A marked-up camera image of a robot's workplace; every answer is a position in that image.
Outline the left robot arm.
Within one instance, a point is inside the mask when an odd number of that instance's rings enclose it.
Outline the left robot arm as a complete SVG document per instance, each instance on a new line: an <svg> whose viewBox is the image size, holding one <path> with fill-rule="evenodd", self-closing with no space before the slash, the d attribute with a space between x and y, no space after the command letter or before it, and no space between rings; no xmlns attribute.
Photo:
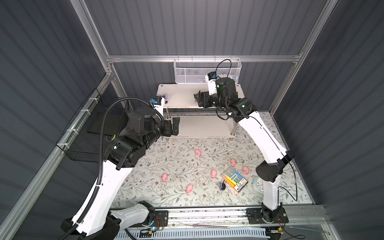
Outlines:
<svg viewBox="0 0 384 240"><path fill-rule="evenodd" d="M127 126L104 146L105 128L109 113L122 102L133 101L127 97L112 103L101 123L96 181L79 211L63 220L62 240L77 235L80 240L113 240L119 231L140 224L147 228L155 223L155 208L141 201L133 207L111 210L111 205L121 185L132 172L140 158L160 137L176 136L180 118L165 120L165 96L154 96L143 107L128 111Z"/></svg>

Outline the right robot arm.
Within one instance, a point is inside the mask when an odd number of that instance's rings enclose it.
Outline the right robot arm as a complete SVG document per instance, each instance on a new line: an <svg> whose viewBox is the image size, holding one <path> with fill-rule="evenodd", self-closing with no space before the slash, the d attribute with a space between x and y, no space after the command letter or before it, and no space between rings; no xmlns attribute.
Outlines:
<svg viewBox="0 0 384 240"><path fill-rule="evenodd" d="M273 136L264 124L259 112L248 98L240 98L235 80L218 78L214 73L206 76L208 91L199 91L194 98L200 108L216 108L233 119L252 138L264 156L257 166L257 175L263 180L264 197L262 208L268 213L275 212L280 206L279 187L281 174L293 156Z"/></svg>

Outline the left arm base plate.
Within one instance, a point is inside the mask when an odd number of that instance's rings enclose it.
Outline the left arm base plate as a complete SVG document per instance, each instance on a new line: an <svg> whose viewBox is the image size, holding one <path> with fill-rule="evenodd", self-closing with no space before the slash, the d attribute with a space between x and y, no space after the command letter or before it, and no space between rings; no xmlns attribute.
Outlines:
<svg viewBox="0 0 384 240"><path fill-rule="evenodd" d="M142 223L143 227L167 227L169 211L155 210L149 212L147 218Z"/></svg>

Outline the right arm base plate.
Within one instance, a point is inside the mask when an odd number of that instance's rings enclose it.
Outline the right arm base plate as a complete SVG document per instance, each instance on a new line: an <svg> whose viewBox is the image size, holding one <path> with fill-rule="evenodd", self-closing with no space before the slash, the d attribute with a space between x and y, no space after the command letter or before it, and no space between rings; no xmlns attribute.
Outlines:
<svg viewBox="0 0 384 240"><path fill-rule="evenodd" d="M246 209L246 217L250 224L287 224L289 222L288 215L284 208L279 207L270 211L263 208Z"/></svg>

